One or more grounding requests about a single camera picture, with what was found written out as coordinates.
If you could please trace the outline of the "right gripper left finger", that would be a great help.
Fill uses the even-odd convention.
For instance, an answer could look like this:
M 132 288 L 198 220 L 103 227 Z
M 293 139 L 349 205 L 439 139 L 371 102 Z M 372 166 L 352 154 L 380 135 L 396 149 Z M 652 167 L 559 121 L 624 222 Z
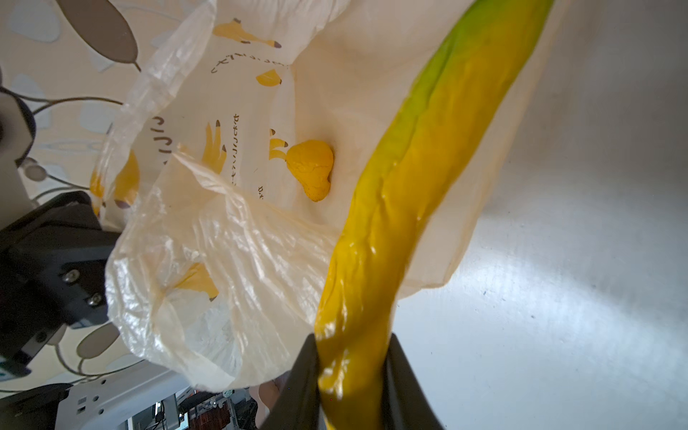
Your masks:
M 315 335 L 309 334 L 299 351 L 281 395 L 261 430 L 318 430 L 321 403 L 318 390 L 319 358 Z

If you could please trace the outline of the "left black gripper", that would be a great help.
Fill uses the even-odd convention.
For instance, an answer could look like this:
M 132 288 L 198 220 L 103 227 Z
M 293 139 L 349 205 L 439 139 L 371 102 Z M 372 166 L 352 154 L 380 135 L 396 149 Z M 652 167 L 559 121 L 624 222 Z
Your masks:
M 63 193 L 1 232 L 1 374 L 30 362 L 64 325 L 107 322 L 105 268 L 119 235 L 82 191 Z

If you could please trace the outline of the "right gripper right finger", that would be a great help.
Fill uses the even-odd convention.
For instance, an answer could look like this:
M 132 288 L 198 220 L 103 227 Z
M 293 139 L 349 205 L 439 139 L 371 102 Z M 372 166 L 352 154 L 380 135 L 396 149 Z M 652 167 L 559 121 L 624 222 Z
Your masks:
M 428 403 L 394 333 L 390 338 L 383 368 L 382 412 L 384 429 L 444 429 Z

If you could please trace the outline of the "banana print plastic bag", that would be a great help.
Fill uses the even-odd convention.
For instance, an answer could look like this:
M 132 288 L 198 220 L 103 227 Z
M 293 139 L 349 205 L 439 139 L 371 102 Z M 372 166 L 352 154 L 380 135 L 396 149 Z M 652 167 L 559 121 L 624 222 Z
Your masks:
M 91 178 L 107 316 L 208 391 L 292 367 L 358 179 L 467 1 L 207 1 L 145 64 Z

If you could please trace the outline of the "yellow green banana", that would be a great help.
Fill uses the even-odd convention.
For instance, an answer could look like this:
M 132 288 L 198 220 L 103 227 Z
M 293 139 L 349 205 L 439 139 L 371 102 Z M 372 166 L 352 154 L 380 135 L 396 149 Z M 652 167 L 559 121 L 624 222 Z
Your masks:
M 478 1 L 417 76 L 358 180 L 314 332 L 331 429 L 383 427 L 392 310 L 426 225 L 530 58 L 549 1 Z

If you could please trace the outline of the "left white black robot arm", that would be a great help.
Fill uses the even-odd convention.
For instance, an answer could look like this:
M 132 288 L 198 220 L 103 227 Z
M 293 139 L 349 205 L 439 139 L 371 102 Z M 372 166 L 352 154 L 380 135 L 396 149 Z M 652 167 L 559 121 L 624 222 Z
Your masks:
M 61 346 L 68 329 L 107 331 L 105 263 L 118 238 L 83 191 L 44 204 L 23 168 L 36 137 L 27 98 L 1 92 L 1 426 L 176 429 L 178 374 L 138 361 L 87 372 Z

